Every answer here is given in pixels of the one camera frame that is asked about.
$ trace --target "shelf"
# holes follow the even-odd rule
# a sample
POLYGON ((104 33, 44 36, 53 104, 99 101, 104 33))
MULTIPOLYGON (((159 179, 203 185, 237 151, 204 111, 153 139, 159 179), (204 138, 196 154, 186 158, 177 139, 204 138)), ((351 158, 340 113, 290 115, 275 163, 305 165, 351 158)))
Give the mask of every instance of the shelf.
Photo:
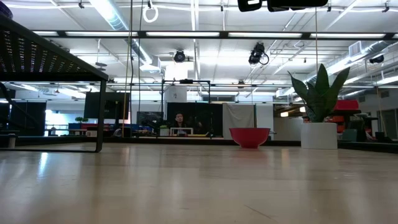
POLYGON ((0 14, 0 81, 78 82, 108 75, 0 14))

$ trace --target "fluorescent light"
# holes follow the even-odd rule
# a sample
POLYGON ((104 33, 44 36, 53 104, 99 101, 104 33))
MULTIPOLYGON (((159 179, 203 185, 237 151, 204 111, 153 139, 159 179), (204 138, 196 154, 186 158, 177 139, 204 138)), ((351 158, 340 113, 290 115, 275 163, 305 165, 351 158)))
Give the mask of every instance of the fluorescent light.
POLYGON ((58 36, 58 33, 55 31, 33 31, 37 35, 44 35, 44 36, 58 36))
POLYGON ((343 95, 343 96, 354 96, 354 95, 357 95, 357 94, 362 93, 362 92, 364 92, 364 91, 365 91, 365 90, 358 90, 358 91, 354 91, 354 92, 352 92, 352 93, 345 94, 345 95, 343 95))
POLYGON ((374 84, 375 85, 384 85, 384 84, 392 83, 392 82, 396 82, 396 81, 398 81, 398 76, 384 78, 380 81, 374 82, 374 84))
POLYGON ((148 37, 218 37, 219 32, 147 32, 148 37))
POLYGON ((75 83, 59 83, 59 85, 89 85, 89 83, 80 83, 80 82, 75 82, 75 83))
POLYGON ((318 38, 383 38, 386 34, 318 34, 318 38))
POLYGON ((28 84, 28 85, 48 85, 49 82, 14 82, 15 84, 28 84))
POLYGON ((18 88, 24 88, 26 90, 30 90, 30 91, 39 91, 38 89, 30 86, 30 85, 26 85, 26 84, 22 84, 22 85, 15 85, 15 84, 10 84, 12 86, 18 87, 18 88))
POLYGON ((150 64, 147 64, 147 63, 141 65, 139 67, 139 69, 141 69, 141 71, 143 71, 143 72, 151 72, 151 73, 160 72, 160 68, 159 67, 156 67, 156 66, 153 66, 153 65, 150 65, 150 64))
POLYGON ((282 118, 286 118, 288 116, 289 116, 289 112, 283 112, 280 114, 280 117, 282 117, 282 118))
POLYGON ((281 38, 281 37, 285 37, 285 38, 300 38, 303 34, 300 33, 247 33, 247 32, 230 32, 228 34, 228 37, 274 37, 274 38, 281 38))
MULTIPOLYGON (((107 32, 92 32, 92 31, 67 31, 65 32, 68 36, 77 36, 77 37, 97 37, 97 36, 105 36, 105 37, 128 37, 128 31, 107 31, 107 32)), ((131 33, 132 37, 138 36, 137 32, 131 33)))
POLYGON ((251 87, 249 84, 215 84, 220 87, 251 87))

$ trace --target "black curtain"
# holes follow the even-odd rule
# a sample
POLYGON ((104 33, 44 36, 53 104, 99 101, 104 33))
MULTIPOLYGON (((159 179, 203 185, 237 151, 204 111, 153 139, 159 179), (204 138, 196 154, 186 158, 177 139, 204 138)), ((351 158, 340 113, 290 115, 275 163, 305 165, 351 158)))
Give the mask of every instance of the black curtain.
POLYGON ((10 110, 10 104, 8 103, 0 103, 0 130, 7 129, 7 121, 8 113, 10 110))
POLYGON ((17 105, 27 114, 34 117, 39 123, 39 126, 35 126, 34 123, 27 119, 21 111, 12 109, 10 120, 23 128, 10 124, 9 130, 19 130, 20 136, 43 136, 45 127, 45 109, 47 107, 47 103, 23 102, 17 103, 17 105))
POLYGON ((223 135, 223 105, 213 103, 167 103, 167 121, 174 124, 175 115, 183 114, 184 122, 195 134, 212 132, 223 135))

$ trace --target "ceiling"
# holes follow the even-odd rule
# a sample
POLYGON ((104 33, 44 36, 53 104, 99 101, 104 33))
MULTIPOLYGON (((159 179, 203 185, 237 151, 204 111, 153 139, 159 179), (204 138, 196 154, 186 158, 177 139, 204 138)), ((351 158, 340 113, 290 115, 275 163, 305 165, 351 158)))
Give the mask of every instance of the ceiling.
MULTIPOLYGON (((344 16, 341 11, 354 0, 330 1, 332 11, 326 12, 327 7, 319 9, 317 20, 314 12, 274 12, 266 11, 266 7, 254 12, 239 12, 237 0, 223 0, 225 11, 220 10, 220 1, 199 0, 198 26, 196 30, 225 30, 239 31, 302 31, 315 32, 397 32, 398 0, 389 1, 390 11, 381 12, 385 7, 385 0, 358 1, 352 11, 344 16)), ((32 30, 110 30, 111 27, 101 17, 98 11, 90 7, 89 1, 83 1, 84 9, 77 7, 79 1, 64 0, 36 0, 36 1, 3 1, 11 7, 14 20, 32 30), (71 8, 26 9, 27 7, 71 6, 71 8)), ((158 6, 159 16, 154 22, 146 22, 141 17, 141 1, 134 0, 132 9, 133 30, 192 30, 190 0, 152 0, 158 6)), ((124 18, 130 16, 130 1, 116 1, 124 18)), ((153 17, 153 10, 148 11, 148 18, 153 17)), ((124 82, 131 76, 131 65, 127 63, 127 44, 122 39, 103 39, 98 53, 98 42, 95 39, 51 39, 57 45, 69 49, 70 53, 94 65, 95 62, 108 64, 106 73, 117 82, 124 82)), ((277 40, 236 40, 236 39, 200 39, 200 78, 217 83, 237 83, 243 79, 246 83, 285 83, 290 84, 287 71, 295 73, 296 77, 306 78, 312 73, 318 63, 327 63, 347 53, 348 47, 355 41, 303 41, 277 40), (250 51, 257 42, 263 42, 266 49, 271 45, 268 54, 270 63, 266 66, 251 67, 248 64, 250 51), (300 54, 294 56, 303 44, 307 44, 300 54)), ((160 57, 162 66, 174 63, 171 52, 184 50, 192 60, 195 59, 194 43, 191 39, 142 39, 142 48, 146 52, 160 57)), ((195 79, 193 62, 185 62, 188 68, 188 78, 195 79)), ((138 61, 133 62, 134 76, 140 72, 138 61)), ((162 76, 158 73, 140 72, 142 82, 159 82, 162 76)), ((269 88, 259 91, 275 91, 269 88)))

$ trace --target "potted plant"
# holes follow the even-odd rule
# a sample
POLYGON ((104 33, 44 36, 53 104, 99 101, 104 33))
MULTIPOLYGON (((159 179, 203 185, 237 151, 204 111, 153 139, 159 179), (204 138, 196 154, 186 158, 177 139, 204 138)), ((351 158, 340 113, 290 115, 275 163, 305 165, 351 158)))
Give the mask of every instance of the potted plant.
POLYGON ((159 126, 160 129, 160 136, 169 136, 170 135, 170 129, 167 127, 167 125, 161 125, 159 126))
POLYGON ((290 74, 293 88, 298 96, 303 99, 305 111, 311 121, 302 125, 302 148, 337 149, 337 125, 335 123, 324 123, 323 120, 333 112, 338 93, 347 80, 348 74, 349 67, 341 71, 330 86, 326 68, 321 64, 315 85, 307 82, 308 89, 303 82, 290 74))
POLYGON ((79 122, 81 124, 81 122, 83 122, 83 118, 82 117, 77 117, 75 118, 75 121, 79 122))

